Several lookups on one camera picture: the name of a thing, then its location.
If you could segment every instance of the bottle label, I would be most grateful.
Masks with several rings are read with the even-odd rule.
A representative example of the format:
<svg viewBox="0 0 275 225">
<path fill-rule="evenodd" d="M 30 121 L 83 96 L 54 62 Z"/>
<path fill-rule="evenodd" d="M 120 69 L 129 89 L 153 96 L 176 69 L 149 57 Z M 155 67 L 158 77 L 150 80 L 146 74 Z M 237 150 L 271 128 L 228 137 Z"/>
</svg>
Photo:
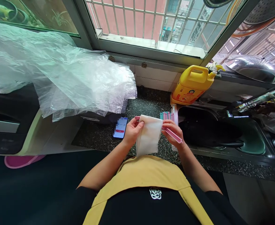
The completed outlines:
<svg viewBox="0 0 275 225">
<path fill-rule="evenodd" d="M 183 103 L 189 103 L 192 104 L 195 102 L 195 100 L 198 99 L 205 91 L 197 90 L 197 89 L 192 89 L 190 87 L 183 87 L 183 86 L 178 86 L 178 93 L 177 96 L 175 96 L 175 99 L 177 101 L 183 102 Z"/>
</svg>

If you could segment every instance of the smartphone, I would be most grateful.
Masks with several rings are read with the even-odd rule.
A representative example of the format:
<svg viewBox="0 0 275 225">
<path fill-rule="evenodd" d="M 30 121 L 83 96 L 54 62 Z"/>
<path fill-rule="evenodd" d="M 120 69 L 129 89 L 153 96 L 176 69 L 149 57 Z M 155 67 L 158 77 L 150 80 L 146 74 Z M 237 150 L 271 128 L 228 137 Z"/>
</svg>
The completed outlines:
<svg viewBox="0 0 275 225">
<path fill-rule="evenodd" d="M 115 124 L 115 129 L 113 131 L 114 138 L 124 138 L 126 125 L 127 125 L 128 118 L 121 117 L 118 122 Z"/>
</svg>

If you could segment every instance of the metal bowl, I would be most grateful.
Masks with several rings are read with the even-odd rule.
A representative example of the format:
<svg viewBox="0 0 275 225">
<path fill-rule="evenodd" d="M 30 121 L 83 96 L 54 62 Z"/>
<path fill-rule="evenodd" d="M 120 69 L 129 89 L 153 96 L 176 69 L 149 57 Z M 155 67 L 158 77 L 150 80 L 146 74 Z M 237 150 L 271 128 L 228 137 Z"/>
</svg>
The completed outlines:
<svg viewBox="0 0 275 225">
<path fill-rule="evenodd" d="M 225 64 L 233 71 L 248 78 L 265 83 L 275 83 L 275 64 L 260 56 L 238 56 L 225 60 Z"/>
</svg>

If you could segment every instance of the black pan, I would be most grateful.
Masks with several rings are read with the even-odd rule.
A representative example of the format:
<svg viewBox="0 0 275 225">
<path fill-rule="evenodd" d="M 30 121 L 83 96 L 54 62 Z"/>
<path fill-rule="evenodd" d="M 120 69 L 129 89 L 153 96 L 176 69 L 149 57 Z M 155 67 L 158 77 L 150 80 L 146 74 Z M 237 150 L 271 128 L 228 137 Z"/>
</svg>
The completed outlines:
<svg viewBox="0 0 275 225">
<path fill-rule="evenodd" d="M 242 132 L 229 123 L 217 120 L 187 119 L 179 123 L 187 143 L 204 147 L 240 148 Z"/>
</svg>

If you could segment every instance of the faucet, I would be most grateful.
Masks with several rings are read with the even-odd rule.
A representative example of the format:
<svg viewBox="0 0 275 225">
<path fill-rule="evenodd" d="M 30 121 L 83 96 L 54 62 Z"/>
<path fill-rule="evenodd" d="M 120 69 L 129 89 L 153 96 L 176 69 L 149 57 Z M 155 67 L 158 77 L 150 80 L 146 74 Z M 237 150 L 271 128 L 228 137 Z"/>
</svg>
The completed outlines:
<svg viewBox="0 0 275 225">
<path fill-rule="evenodd" d="M 221 112 L 219 112 L 219 114 L 221 114 L 222 116 L 225 116 L 225 117 L 234 117 L 232 115 L 233 111 L 243 113 L 257 105 L 262 104 L 263 102 L 270 101 L 274 98 L 275 98 L 275 87 L 267 90 L 267 92 L 262 94 L 261 96 L 252 97 L 247 100 L 244 100 L 243 102 L 233 102 L 230 107 L 227 107 L 227 108 L 221 110 Z"/>
</svg>

